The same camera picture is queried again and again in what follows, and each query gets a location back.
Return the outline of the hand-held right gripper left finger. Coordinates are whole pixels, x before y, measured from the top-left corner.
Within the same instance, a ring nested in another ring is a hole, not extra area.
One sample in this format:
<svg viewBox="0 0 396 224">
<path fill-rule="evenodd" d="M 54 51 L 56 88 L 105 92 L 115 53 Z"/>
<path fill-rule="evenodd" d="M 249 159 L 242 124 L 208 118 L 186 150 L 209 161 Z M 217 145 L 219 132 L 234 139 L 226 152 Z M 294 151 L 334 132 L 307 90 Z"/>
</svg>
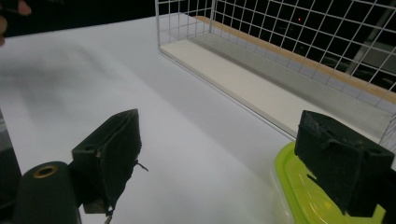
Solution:
<svg viewBox="0 0 396 224">
<path fill-rule="evenodd" d="M 87 214 L 113 213 L 141 147 L 139 114 L 131 109 L 111 116 L 72 149 L 77 200 Z"/>
</svg>

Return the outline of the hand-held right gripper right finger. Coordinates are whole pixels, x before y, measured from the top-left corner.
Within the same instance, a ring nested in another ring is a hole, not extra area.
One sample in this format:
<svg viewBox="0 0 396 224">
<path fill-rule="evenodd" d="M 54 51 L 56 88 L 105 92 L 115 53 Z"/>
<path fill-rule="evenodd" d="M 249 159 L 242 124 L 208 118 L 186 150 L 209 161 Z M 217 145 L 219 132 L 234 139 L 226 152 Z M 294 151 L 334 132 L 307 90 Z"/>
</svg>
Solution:
<svg viewBox="0 0 396 224">
<path fill-rule="evenodd" d="M 340 121 L 305 110 L 294 154 L 342 214 L 395 216 L 395 154 Z"/>
</svg>

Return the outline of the clear container with green lid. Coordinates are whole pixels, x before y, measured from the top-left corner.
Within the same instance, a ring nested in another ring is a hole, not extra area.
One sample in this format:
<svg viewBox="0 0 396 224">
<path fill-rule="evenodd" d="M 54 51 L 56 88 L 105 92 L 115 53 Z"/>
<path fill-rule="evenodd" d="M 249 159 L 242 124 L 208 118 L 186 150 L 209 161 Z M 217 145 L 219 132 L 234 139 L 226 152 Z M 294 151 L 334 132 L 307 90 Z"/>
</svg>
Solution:
<svg viewBox="0 0 396 224">
<path fill-rule="evenodd" d="M 294 154 L 295 142 L 280 149 L 270 172 L 276 224 L 381 224 L 385 209 L 378 205 L 372 217 L 343 215 Z"/>
</svg>

